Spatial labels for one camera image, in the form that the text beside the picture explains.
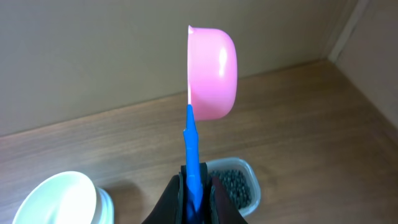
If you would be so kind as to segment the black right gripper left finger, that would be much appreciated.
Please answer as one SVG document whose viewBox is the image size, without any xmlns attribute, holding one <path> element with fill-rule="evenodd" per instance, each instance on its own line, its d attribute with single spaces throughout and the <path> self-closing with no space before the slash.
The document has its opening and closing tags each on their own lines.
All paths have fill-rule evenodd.
<svg viewBox="0 0 398 224">
<path fill-rule="evenodd" d="M 142 224 L 183 224 L 185 213 L 186 166 L 174 175 L 160 199 Z"/>
</svg>

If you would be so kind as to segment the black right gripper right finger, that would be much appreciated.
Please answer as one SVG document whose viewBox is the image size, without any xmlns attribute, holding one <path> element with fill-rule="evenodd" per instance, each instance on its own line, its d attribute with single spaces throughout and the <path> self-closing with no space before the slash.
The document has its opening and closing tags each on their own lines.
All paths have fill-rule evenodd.
<svg viewBox="0 0 398 224">
<path fill-rule="evenodd" d="M 200 164 L 201 177 L 204 178 L 203 223 L 204 224 L 248 224 L 230 199 L 226 189 L 217 176 L 208 173 L 206 163 Z"/>
</svg>

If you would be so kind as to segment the pink scoop blue handle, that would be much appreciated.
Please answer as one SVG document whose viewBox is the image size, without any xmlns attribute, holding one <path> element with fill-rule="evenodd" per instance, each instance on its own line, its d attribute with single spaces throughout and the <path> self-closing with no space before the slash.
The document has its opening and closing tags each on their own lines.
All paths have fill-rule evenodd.
<svg viewBox="0 0 398 224">
<path fill-rule="evenodd" d="M 187 118 L 185 140 L 187 223 L 200 223 L 203 185 L 198 148 L 197 121 L 220 119 L 236 98 L 238 63 L 231 37 L 223 30 L 188 26 Z"/>
</svg>

